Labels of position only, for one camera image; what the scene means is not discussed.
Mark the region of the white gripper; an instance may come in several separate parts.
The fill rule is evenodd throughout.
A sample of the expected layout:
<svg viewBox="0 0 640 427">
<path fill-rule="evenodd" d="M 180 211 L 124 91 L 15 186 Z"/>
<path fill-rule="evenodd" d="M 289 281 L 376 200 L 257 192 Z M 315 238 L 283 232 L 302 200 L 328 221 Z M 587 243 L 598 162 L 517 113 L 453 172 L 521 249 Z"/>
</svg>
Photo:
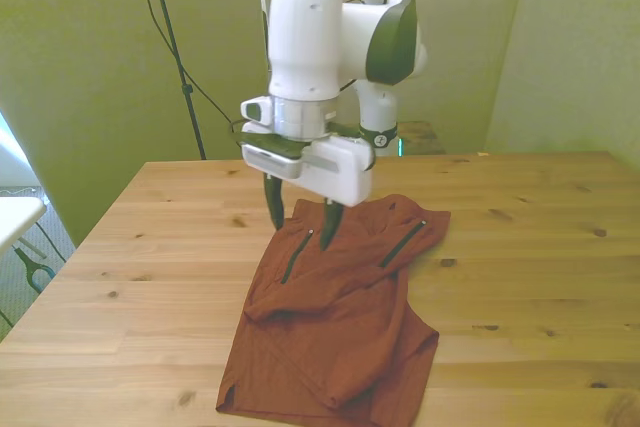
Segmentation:
<svg viewBox="0 0 640 427">
<path fill-rule="evenodd" d="M 324 198 L 324 222 L 320 248 L 325 251 L 335 237 L 345 206 L 365 201 L 372 189 L 373 149 L 363 139 L 330 136 L 303 149 L 299 186 Z M 263 177 L 264 193 L 276 230 L 284 225 L 282 180 Z"/>
</svg>

